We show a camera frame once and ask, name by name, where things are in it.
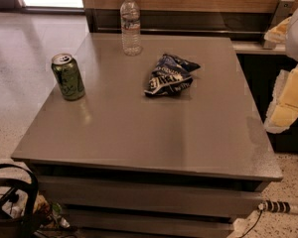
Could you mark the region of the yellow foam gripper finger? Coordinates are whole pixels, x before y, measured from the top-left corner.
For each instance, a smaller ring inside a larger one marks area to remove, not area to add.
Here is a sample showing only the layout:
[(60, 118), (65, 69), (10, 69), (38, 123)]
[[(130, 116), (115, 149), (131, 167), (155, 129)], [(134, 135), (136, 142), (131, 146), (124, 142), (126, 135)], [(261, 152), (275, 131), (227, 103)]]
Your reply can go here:
[(268, 30), (264, 35), (264, 40), (272, 43), (284, 43), (290, 20), (291, 18), (288, 17), (280, 22), (277, 26)]
[(272, 97), (264, 128), (269, 133), (278, 134), (288, 130), (298, 119), (298, 64), (291, 71), (280, 70)]

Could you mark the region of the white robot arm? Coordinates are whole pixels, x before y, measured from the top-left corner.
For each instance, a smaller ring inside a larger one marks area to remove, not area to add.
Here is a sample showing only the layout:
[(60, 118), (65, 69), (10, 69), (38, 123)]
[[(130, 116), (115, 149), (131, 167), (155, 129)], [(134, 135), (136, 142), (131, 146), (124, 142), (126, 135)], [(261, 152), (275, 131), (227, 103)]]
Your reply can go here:
[(284, 43), (286, 55), (297, 61), (290, 71), (280, 70), (266, 111), (265, 130), (278, 134), (288, 130), (298, 118), (298, 8), (291, 17), (269, 30), (264, 39)]

